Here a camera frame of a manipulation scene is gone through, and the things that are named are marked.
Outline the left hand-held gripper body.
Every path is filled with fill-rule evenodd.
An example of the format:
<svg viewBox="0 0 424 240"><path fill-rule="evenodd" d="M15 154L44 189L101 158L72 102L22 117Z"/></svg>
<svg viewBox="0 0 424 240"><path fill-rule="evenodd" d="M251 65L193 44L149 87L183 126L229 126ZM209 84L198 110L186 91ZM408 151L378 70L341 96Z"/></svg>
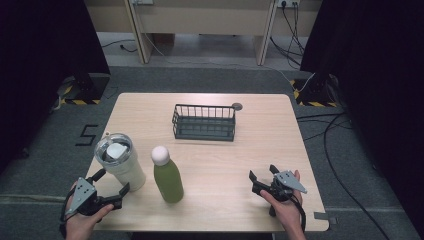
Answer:
<svg viewBox="0 0 424 240"><path fill-rule="evenodd" d="M121 193L111 197L98 196L94 182L95 179L92 177L78 179L71 205L65 211L66 215L79 213L85 216L92 216L107 205L112 205L114 210L122 208Z"/></svg>

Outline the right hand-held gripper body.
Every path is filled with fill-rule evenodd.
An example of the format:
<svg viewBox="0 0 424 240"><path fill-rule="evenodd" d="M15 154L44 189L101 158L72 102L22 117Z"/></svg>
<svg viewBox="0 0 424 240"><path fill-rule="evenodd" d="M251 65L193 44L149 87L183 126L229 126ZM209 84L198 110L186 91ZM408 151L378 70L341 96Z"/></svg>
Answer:
<svg viewBox="0 0 424 240"><path fill-rule="evenodd" d="M273 175L272 182L265 187L256 186L252 183L253 193L259 195L261 190L265 190L280 202L289 200L293 196L294 190L307 193L306 188L291 171L283 171Z"/></svg>

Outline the cream tumbler with clear lid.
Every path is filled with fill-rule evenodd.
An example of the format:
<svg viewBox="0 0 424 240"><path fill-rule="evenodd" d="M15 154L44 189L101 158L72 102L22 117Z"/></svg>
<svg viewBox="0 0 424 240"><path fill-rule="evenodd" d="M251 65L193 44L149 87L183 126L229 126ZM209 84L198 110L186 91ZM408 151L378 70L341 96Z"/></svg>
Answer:
<svg viewBox="0 0 424 240"><path fill-rule="evenodd" d="M146 175L129 136L123 133L106 134L96 144L94 157L122 185L129 184L130 192L139 190L145 184Z"/></svg>

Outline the green bottle with white cap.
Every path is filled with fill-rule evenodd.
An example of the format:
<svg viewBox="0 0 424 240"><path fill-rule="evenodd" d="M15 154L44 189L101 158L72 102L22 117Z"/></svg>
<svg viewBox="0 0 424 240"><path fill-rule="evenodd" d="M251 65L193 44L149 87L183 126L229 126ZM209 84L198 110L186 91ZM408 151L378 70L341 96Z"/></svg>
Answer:
<svg viewBox="0 0 424 240"><path fill-rule="evenodd" d="M164 146L157 146L151 152L154 163L154 178L156 185L167 203L177 203L184 196L181 175L177 165L170 158L169 151Z"/></svg>

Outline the dark wire basket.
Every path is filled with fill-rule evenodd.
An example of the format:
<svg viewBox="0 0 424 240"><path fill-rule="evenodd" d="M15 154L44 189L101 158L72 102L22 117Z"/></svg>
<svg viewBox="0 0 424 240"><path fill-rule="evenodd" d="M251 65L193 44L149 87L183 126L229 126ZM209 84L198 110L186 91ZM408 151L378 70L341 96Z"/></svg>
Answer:
<svg viewBox="0 0 424 240"><path fill-rule="evenodd" d="M233 141L235 137L235 108L176 104L173 133L176 139Z"/></svg>

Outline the person's left hand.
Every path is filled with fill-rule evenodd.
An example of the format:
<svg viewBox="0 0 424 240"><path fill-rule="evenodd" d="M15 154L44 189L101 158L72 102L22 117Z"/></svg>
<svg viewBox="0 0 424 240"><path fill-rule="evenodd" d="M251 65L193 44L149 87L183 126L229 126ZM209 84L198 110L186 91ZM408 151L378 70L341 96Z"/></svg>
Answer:
<svg viewBox="0 0 424 240"><path fill-rule="evenodd" d="M85 216L79 213L75 215L66 216L66 236L67 235L92 235L95 225L107 214L113 210L114 206L109 204L100 209L97 213L92 216Z"/></svg>

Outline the person's right hand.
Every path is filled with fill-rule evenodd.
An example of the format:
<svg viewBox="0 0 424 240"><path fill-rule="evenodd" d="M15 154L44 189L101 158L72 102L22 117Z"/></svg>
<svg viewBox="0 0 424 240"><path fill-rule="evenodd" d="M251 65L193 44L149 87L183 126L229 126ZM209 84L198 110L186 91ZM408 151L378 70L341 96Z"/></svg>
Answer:
<svg viewBox="0 0 424 240"><path fill-rule="evenodd" d="M279 202L265 190L261 190L260 195L274 208L276 217L286 234L301 231L304 233L301 226L301 214L293 202L290 200Z"/></svg>

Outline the grey tape strip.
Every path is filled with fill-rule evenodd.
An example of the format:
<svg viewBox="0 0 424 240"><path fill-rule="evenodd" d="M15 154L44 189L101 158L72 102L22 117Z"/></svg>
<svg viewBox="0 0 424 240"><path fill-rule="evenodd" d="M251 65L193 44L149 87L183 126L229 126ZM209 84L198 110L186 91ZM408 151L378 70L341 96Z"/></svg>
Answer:
<svg viewBox="0 0 424 240"><path fill-rule="evenodd" d="M338 224L336 217L331 217L328 213L325 212L314 212L314 218L317 220L327 220L330 225Z"/></svg>

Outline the black stand base striped tape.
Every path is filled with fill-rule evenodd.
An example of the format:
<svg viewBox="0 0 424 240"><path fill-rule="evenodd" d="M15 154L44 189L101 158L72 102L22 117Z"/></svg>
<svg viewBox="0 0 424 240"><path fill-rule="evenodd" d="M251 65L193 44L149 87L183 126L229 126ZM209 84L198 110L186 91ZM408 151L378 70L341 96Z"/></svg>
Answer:
<svg viewBox="0 0 424 240"><path fill-rule="evenodd" d="M290 80L295 101L301 106L336 107L336 100L327 81L315 74Z"/></svg>
<svg viewBox="0 0 424 240"><path fill-rule="evenodd" d="M89 73L87 80L68 77L62 83L64 91L60 94L61 104L97 105L110 80L109 74Z"/></svg>

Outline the black curtain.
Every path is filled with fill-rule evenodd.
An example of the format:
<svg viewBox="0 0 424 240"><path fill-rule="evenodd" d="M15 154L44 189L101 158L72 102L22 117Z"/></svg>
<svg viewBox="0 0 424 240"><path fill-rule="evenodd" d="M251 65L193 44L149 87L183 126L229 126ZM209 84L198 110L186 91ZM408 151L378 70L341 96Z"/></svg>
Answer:
<svg viewBox="0 0 424 240"><path fill-rule="evenodd" d="M108 71L84 0L0 0L0 174L30 144L65 78Z"/></svg>
<svg viewBox="0 0 424 240"><path fill-rule="evenodd" d="M322 0L301 68L337 77L368 152L424 240L424 0Z"/></svg>

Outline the beige desk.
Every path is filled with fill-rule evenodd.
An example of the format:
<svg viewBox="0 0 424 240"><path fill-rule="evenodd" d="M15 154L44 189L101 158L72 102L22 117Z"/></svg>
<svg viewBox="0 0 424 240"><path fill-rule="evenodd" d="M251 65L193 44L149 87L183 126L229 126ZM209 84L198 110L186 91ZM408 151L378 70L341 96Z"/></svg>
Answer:
<svg viewBox="0 0 424 240"><path fill-rule="evenodd" d="M265 63L271 37L310 35L323 0L279 8L277 0L83 0L98 32L132 33L147 64L154 34L243 35L253 38L256 63Z"/></svg>

